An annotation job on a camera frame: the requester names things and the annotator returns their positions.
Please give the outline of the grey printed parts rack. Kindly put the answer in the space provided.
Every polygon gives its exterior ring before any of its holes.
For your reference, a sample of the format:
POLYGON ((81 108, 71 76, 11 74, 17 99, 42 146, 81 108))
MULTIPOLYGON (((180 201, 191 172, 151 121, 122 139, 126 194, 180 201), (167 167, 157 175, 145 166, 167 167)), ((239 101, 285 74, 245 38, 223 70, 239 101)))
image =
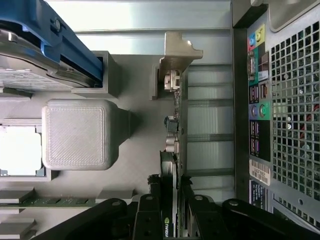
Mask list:
MULTIPOLYGON (((131 137, 119 148, 115 164, 105 171, 61 171, 49 182, 0 182, 0 188, 34 187, 45 197, 96 198, 102 190, 149 192, 147 178, 160 173, 160 150, 166 143, 164 118, 172 116, 174 100, 150 100, 151 82, 160 55, 112 54, 118 64, 121 93, 108 98, 119 108, 131 111, 131 137)), ((70 92, 36 92, 31 100, 0 100, 0 119, 40 119, 42 107, 51 99, 83 99, 70 92)), ((7 219, 35 219, 32 228, 37 235, 83 212, 75 208, 27 208, 19 214, 0 215, 0 223, 7 219)))

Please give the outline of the grey printed square block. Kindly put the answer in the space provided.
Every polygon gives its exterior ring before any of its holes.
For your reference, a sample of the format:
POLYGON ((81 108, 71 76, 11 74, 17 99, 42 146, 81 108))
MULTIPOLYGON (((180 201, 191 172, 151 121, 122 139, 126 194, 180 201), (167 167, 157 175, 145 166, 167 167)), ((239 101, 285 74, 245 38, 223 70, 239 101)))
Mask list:
POLYGON ((51 99, 42 108, 42 162, 53 171, 104 171, 131 136, 131 112, 106 99, 51 99))

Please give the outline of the white barcode sticker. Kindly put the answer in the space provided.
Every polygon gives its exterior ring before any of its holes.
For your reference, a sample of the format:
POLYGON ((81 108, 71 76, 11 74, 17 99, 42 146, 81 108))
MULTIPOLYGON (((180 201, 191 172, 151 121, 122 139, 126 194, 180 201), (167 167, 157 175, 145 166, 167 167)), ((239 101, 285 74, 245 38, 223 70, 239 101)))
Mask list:
POLYGON ((263 184, 270 186, 271 170, 267 165, 249 159, 249 174, 263 184))

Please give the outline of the green RAM stick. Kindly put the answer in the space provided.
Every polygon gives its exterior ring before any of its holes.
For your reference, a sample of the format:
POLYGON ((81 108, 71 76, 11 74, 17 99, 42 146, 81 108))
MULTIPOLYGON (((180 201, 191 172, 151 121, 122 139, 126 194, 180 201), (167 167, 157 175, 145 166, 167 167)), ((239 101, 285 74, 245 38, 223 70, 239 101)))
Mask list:
POLYGON ((94 198, 34 197, 21 203, 0 203, 0 208, 90 208, 95 205, 94 198))

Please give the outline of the grey desktop PC case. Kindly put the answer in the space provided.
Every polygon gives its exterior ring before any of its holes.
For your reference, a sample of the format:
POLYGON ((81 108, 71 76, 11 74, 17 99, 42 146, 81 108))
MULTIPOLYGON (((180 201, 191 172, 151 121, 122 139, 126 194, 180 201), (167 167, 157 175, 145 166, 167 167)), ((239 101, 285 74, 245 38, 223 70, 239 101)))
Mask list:
POLYGON ((231 0, 235 199, 320 235, 320 0, 231 0), (249 159, 270 169, 270 186, 249 159))

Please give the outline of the silver CPU chip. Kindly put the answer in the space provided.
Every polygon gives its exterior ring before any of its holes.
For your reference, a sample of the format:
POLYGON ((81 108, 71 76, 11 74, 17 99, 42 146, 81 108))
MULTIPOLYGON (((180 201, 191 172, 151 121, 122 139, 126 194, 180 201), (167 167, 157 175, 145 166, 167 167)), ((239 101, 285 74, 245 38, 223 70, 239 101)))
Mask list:
POLYGON ((0 176, 44 176, 42 134, 35 126, 0 125, 0 176))

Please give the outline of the hard disk in blue carrier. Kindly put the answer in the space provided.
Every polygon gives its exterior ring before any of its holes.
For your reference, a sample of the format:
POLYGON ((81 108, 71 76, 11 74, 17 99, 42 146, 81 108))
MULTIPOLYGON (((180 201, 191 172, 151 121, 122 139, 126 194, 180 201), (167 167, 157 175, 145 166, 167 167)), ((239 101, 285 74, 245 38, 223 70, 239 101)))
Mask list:
POLYGON ((0 88, 100 88, 103 62, 45 0, 0 0, 0 88))

